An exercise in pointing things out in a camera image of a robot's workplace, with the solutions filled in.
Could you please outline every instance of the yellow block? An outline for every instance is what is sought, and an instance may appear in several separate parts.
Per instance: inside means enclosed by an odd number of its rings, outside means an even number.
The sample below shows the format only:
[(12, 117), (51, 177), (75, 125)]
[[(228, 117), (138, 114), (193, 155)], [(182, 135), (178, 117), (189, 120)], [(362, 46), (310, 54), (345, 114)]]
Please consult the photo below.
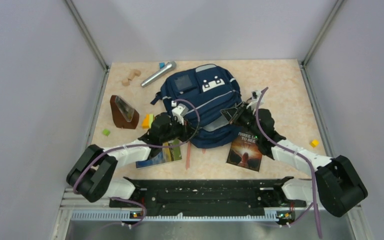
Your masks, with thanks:
[(316, 139), (314, 139), (313, 141), (310, 142), (310, 145), (315, 148), (317, 147), (317, 145), (319, 145), (319, 141), (317, 141)]

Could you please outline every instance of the wooden block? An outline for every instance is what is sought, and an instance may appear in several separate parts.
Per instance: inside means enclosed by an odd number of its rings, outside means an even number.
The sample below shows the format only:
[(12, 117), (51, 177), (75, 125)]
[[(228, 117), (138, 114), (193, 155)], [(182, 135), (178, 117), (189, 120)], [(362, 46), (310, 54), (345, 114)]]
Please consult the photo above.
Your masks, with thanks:
[(127, 87), (127, 86), (130, 85), (130, 82), (129, 82), (129, 80), (128, 80), (127, 78), (125, 78), (125, 79), (123, 79), (123, 80), (121, 81), (121, 84), (123, 84), (123, 86)]
[(142, 72), (137, 69), (133, 69), (133, 72), (136, 75), (136, 77), (139, 77), (142, 74)]
[(133, 69), (133, 70), (130, 71), (127, 79), (132, 81), (135, 77), (139, 77), (140, 75), (141, 75), (141, 71), (139, 71), (137, 69)]

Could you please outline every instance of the beige marble surface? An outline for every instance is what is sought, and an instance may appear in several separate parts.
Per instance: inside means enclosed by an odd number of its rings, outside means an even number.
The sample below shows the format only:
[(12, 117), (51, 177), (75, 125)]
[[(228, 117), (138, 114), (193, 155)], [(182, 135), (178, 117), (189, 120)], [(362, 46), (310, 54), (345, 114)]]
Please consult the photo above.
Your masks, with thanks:
[[(163, 103), (155, 106), (150, 102), (159, 91), (165, 79), (175, 71), (183, 71), (203, 64), (214, 63), (228, 69), (237, 79), (242, 100), (247, 99), (254, 90), (269, 87), (264, 96), (263, 108), (269, 109), (275, 120), (275, 129), (293, 143), (324, 155), (323, 144), (316, 148), (310, 146), (313, 139), (320, 141), (320, 133), (303, 82), (298, 61), (296, 59), (281, 60), (219, 60), (219, 61), (177, 61), (177, 68), (158, 79), (151, 85), (142, 88), (140, 83), (159, 69), (158, 62), (113, 63), (106, 84), (96, 129), (92, 143), (100, 147), (112, 147), (127, 144), (143, 135), (141, 123), (146, 114), (157, 115), (165, 112)], [(142, 72), (130, 86), (123, 86), (122, 79), (126, 78), (132, 69)], [(136, 129), (117, 128), (112, 119), (110, 108), (111, 95), (119, 95), (131, 104), (140, 114), (139, 125)], [(109, 136), (102, 134), (103, 129), (111, 131)], [(190, 168), (186, 170), (187, 144), (181, 146), (183, 160), (136, 169), (135, 164), (126, 165), (116, 170), (114, 177), (123, 176), (133, 179), (271, 179), (294, 176), (308, 176), (295, 168), (278, 161), (263, 157), (260, 171), (252, 171), (226, 163), (230, 144), (205, 153), (192, 146), (190, 153)]]

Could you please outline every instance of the gray wall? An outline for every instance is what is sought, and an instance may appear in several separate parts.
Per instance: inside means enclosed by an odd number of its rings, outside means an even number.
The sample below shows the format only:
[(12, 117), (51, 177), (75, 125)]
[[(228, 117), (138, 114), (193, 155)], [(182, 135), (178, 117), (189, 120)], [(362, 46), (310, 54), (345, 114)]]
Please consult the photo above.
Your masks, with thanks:
[(50, 238), (102, 78), (62, 0), (0, 1), (0, 240)]
[(308, 69), (335, 152), (361, 175), (364, 213), (384, 240), (384, 1), (347, 1)]
[(335, 0), (74, 0), (105, 60), (303, 59)]

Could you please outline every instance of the small book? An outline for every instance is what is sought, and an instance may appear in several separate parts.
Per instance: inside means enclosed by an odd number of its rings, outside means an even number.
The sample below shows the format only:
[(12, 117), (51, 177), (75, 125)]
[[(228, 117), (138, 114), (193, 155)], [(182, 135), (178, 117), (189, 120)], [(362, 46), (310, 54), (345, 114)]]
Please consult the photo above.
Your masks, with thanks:
[(231, 143), (227, 163), (259, 172), (263, 154), (258, 150), (256, 141), (252, 133), (242, 128)]
[[(175, 139), (164, 143), (163, 146), (173, 146), (178, 144), (180, 144), (180, 141), (178, 139)], [(158, 153), (158, 155), (156, 155), (155, 157), (145, 161), (137, 161), (136, 168), (142, 169), (161, 164), (173, 163), (179, 160), (182, 160), (182, 153), (180, 151), (179, 146), (174, 148), (163, 148), (162, 151)]]

